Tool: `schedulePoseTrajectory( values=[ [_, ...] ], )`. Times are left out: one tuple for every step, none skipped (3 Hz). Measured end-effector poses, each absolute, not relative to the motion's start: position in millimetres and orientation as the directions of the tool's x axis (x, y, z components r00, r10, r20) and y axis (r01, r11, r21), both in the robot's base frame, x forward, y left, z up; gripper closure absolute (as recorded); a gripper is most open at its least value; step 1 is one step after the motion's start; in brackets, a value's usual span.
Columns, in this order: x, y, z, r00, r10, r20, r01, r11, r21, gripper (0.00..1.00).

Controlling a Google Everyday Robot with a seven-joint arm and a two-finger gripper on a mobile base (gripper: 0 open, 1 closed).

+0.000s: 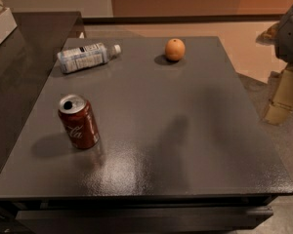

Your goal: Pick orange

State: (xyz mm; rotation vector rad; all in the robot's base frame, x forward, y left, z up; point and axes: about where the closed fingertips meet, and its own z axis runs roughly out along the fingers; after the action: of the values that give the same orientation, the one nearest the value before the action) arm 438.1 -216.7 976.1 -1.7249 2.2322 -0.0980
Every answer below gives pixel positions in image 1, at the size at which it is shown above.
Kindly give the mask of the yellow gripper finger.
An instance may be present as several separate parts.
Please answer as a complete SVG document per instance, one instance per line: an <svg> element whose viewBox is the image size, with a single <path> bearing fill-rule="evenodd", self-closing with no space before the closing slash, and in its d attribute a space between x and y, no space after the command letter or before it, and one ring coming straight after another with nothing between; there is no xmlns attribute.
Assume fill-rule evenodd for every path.
<svg viewBox="0 0 293 234"><path fill-rule="evenodd" d="M293 112L293 63L288 63L278 77L277 86L267 107L264 120L281 125Z"/></svg>

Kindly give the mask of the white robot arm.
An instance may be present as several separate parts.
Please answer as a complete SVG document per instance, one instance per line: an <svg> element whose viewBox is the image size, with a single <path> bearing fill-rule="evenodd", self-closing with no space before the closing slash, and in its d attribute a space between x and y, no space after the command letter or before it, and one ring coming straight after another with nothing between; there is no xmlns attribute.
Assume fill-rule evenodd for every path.
<svg viewBox="0 0 293 234"><path fill-rule="evenodd" d="M264 119L280 125L293 112L293 5L279 21L274 49L276 56L287 65L279 75Z"/></svg>

